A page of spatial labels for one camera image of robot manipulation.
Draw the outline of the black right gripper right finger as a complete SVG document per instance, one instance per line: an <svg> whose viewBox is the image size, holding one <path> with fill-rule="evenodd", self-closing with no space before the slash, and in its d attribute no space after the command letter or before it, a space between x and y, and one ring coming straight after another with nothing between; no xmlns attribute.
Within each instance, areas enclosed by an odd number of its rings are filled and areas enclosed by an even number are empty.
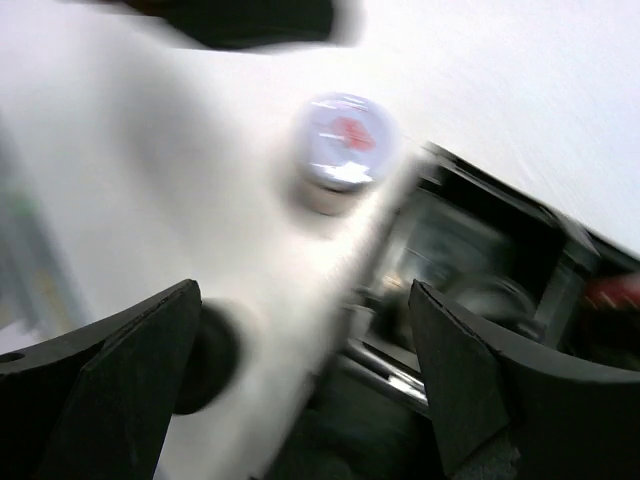
<svg viewBox="0 0 640 480"><path fill-rule="evenodd" d="M635 479L639 376L476 316L415 282L409 317L451 479Z"/></svg>

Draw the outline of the small jar white lid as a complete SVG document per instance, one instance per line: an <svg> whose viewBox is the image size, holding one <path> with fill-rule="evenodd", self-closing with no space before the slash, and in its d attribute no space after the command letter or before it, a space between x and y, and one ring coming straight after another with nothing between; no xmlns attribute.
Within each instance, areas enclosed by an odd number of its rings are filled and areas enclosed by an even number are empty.
<svg viewBox="0 0 640 480"><path fill-rule="evenodd" d="M343 92L312 98L298 123L302 200L320 214L346 213L395 169L398 144L395 122L378 103Z"/></svg>

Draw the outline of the spice shaker black top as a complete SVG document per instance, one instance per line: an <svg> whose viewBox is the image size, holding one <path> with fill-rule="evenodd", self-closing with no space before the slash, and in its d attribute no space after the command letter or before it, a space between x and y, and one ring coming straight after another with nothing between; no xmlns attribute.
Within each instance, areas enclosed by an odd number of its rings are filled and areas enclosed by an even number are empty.
<svg viewBox="0 0 640 480"><path fill-rule="evenodd" d="M173 413L191 415L209 405L233 379L241 353L241 338L229 312L204 303Z"/></svg>

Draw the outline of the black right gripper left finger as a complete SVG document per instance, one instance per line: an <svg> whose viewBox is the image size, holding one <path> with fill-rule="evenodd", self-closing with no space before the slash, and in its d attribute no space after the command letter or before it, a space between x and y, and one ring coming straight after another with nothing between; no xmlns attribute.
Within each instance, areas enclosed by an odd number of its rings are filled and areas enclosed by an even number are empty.
<svg viewBox="0 0 640 480"><path fill-rule="evenodd" d="M1 357L4 479L151 479L199 324L178 284Z"/></svg>

